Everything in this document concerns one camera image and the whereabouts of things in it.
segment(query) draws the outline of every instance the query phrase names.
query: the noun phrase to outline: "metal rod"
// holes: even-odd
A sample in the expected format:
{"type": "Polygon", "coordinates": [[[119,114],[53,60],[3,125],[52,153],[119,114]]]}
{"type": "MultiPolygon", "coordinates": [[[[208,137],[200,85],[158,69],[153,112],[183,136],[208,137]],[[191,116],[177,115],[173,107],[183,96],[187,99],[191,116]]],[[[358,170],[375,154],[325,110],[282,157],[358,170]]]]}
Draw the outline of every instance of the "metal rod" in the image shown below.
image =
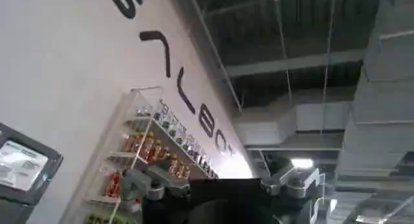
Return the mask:
{"type": "Polygon", "coordinates": [[[392,218],[395,214],[397,214],[399,211],[401,211],[404,207],[410,205],[414,201],[414,196],[411,196],[409,199],[405,200],[405,202],[401,203],[396,209],[394,209],[392,212],[388,213],[384,220],[387,221],[389,218],[392,218]]]}
{"type": "Polygon", "coordinates": [[[196,11],[197,11],[197,15],[198,15],[199,20],[200,20],[200,22],[201,22],[202,28],[203,28],[204,32],[206,33],[206,35],[207,35],[208,41],[210,42],[210,45],[211,45],[211,46],[212,46],[212,48],[213,48],[214,55],[215,55],[215,57],[216,57],[217,61],[219,62],[220,68],[221,68],[221,70],[222,70],[222,72],[223,72],[223,74],[224,74],[224,79],[226,80],[226,83],[227,83],[227,85],[229,86],[230,91],[232,92],[232,95],[233,95],[233,98],[234,98],[235,103],[236,103],[236,105],[237,105],[237,108],[239,109],[239,111],[240,111],[240,112],[242,112],[242,107],[241,107],[241,105],[240,105],[239,99],[237,98],[237,95],[236,95],[236,93],[235,93],[235,91],[234,91],[234,88],[233,88],[232,82],[230,81],[230,79],[229,79],[229,77],[228,77],[228,74],[227,74],[226,68],[224,68],[223,61],[221,61],[221,57],[220,57],[220,55],[219,55],[219,52],[217,51],[217,48],[216,48],[216,47],[215,47],[215,45],[214,45],[213,38],[212,38],[212,36],[210,35],[210,32],[209,32],[208,27],[207,27],[207,25],[206,25],[206,22],[204,21],[204,17],[203,17],[203,15],[202,15],[202,13],[201,13],[201,10],[200,10],[200,7],[199,7],[199,5],[198,5],[198,3],[197,3],[197,0],[191,0],[191,1],[192,1],[192,3],[193,3],[193,6],[195,7],[195,9],[196,9],[196,11]]]}
{"type": "Polygon", "coordinates": [[[269,175],[271,175],[270,170],[269,170],[269,166],[267,165],[267,162],[266,162],[265,156],[263,155],[263,152],[261,150],[259,150],[259,153],[260,153],[261,158],[263,159],[263,162],[265,163],[265,167],[266,167],[267,172],[269,173],[269,175]]]}
{"type": "Polygon", "coordinates": [[[326,63],[326,66],[325,66],[325,81],[324,81],[324,84],[323,84],[322,127],[321,127],[321,133],[320,133],[321,135],[323,134],[323,130],[325,129],[326,87],[327,87],[327,83],[328,83],[328,67],[329,67],[329,64],[331,63],[331,40],[332,40],[332,28],[333,28],[333,24],[334,24],[334,15],[335,15],[335,1],[336,0],[332,0],[331,18],[330,18],[330,21],[329,21],[329,35],[328,35],[328,45],[327,45],[327,63],[326,63]]]}
{"type": "MultiPolygon", "coordinates": [[[[285,46],[285,36],[284,36],[284,33],[283,33],[283,23],[282,23],[282,16],[281,16],[280,7],[279,7],[279,1],[280,0],[274,0],[274,2],[276,4],[276,14],[277,14],[277,17],[278,17],[280,41],[281,41],[281,44],[282,44],[282,51],[283,51],[283,59],[287,60],[286,46],[285,46]]],[[[290,77],[289,77],[289,68],[288,67],[286,68],[286,79],[287,79],[287,87],[288,87],[288,92],[289,92],[289,101],[290,101],[290,104],[293,106],[292,88],[290,87],[290,77]]]]}
{"type": "Polygon", "coordinates": [[[257,150],[257,151],[341,151],[341,148],[324,148],[324,147],[315,147],[315,148],[288,148],[288,147],[248,147],[248,150],[257,150]]]}

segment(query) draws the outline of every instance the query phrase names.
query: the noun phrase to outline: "pipe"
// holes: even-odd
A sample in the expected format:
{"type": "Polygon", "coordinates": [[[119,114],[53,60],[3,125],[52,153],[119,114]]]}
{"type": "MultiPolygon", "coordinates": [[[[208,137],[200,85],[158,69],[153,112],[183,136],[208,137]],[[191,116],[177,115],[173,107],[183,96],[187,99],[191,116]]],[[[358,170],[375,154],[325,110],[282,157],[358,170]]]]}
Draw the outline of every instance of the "pipe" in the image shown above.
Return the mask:
{"type": "Polygon", "coordinates": [[[269,175],[272,175],[270,173],[270,169],[269,169],[269,166],[267,165],[267,162],[266,162],[265,156],[263,155],[263,152],[261,150],[259,150],[259,153],[260,153],[261,158],[263,159],[263,162],[265,163],[265,167],[266,167],[267,172],[269,173],[269,175]]]}
{"type": "Polygon", "coordinates": [[[326,66],[325,66],[325,81],[324,81],[324,84],[323,84],[322,129],[321,129],[320,135],[323,134],[323,129],[325,128],[326,87],[327,87],[327,83],[328,83],[328,67],[329,67],[329,64],[331,63],[331,40],[332,40],[332,28],[333,28],[333,24],[334,24],[334,15],[335,15],[335,1],[336,0],[332,0],[331,19],[329,21],[329,35],[328,35],[328,45],[327,45],[328,46],[328,48],[327,48],[327,63],[326,63],[326,66]]]}
{"type": "Polygon", "coordinates": [[[231,83],[231,81],[230,81],[230,79],[228,77],[227,71],[224,68],[223,61],[221,61],[221,57],[219,55],[219,52],[217,51],[217,48],[214,45],[213,38],[210,35],[210,32],[209,32],[208,27],[206,25],[206,22],[204,21],[204,18],[202,16],[202,13],[201,13],[201,10],[200,10],[200,7],[197,4],[197,0],[191,0],[191,2],[193,3],[193,6],[195,7],[195,9],[197,11],[197,15],[198,15],[199,20],[201,22],[201,25],[202,25],[202,28],[204,30],[204,33],[206,33],[207,38],[208,38],[208,41],[210,42],[210,46],[212,46],[212,48],[213,48],[214,56],[216,57],[217,61],[219,62],[220,69],[222,70],[222,72],[224,74],[224,79],[226,80],[226,83],[229,86],[230,91],[232,92],[232,95],[233,95],[233,98],[234,98],[235,103],[237,105],[237,108],[239,109],[240,112],[242,112],[242,107],[240,105],[239,99],[237,98],[237,95],[236,95],[236,93],[234,91],[233,85],[232,85],[232,83],[231,83]]]}
{"type": "MultiPolygon", "coordinates": [[[[279,3],[278,3],[279,0],[274,0],[274,2],[276,4],[276,14],[277,14],[277,17],[278,17],[280,40],[281,40],[282,51],[283,51],[283,59],[287,60],[286,46],[285,46],[285,36],[283,34],[283,23],[282,23],[280,7],[279,7],[279,3]]],[[[286,68],[286,79],[287,79],[287,86],[288,86],[288,91],[289,91],[290,105],[293,106],[292,88],[290,87],[289,68],[286,68]]]]}

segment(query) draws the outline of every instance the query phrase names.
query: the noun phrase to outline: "white wall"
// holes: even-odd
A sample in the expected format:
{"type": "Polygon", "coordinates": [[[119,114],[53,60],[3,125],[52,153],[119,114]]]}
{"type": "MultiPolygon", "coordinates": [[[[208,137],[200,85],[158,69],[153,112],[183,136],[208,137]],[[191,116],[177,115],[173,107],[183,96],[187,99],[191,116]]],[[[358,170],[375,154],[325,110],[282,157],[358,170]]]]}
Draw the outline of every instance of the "white wall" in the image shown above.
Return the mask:
{"type": "Polygon", "coordinates": [[[228,114],[170,0],[144,0],[133,20],[111,0],[0,0],[0,17],[0,121],[65,158],[29,224],[59,221],[121,94],[131,88],[163,86],[165,101],[213,157],[218,173],[251,176],[228,114]],[[142,30],[167,37],[172,79],[165,77],[163,46],[141,42],[142,30]],[[233,159],[219,155],[178,97],[175,78],[182,65],[187,95],[197,112],[202,102],[208,105],[238,152],[233,159]]]}

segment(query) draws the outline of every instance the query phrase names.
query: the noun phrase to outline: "ceiling beam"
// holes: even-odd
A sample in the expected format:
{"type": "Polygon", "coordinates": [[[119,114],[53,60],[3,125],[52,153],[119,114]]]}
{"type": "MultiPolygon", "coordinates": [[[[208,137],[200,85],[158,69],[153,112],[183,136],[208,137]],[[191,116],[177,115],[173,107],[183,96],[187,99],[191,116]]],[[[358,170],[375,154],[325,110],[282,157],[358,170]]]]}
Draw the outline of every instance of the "ceiling beam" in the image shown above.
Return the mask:
{"type": "MultiPolygon", "coordinates": [[[[363,60],[365,50],[348,50],[343,52],[331,52],[329,65],[337,63],[357,62],[363,60]]],[[[269,62],[250,63],[246,65],[226,66],[230,78],[239,76],[274,73],[286,71],[287,69],[301,69],[306,67],[317,67],[326,64],[327,54],[317,54],[299,58],[287,58],[269,62]]]]}

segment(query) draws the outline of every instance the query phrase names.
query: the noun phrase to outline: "black surface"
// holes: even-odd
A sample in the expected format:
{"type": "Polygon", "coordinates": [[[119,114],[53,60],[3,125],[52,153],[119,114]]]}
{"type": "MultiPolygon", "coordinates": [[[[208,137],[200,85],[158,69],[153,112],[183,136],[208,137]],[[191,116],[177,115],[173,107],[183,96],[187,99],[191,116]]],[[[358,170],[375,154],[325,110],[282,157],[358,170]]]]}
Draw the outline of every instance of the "black surface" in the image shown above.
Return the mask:
{"type": "Polygon", "coordinates": [[[162,201],[143,200],[144,224],[273,223],[275,217],[294,219],[309,200],[268,196],[259,179],[195,180],[189,197],[166,192],[162,201]]]}

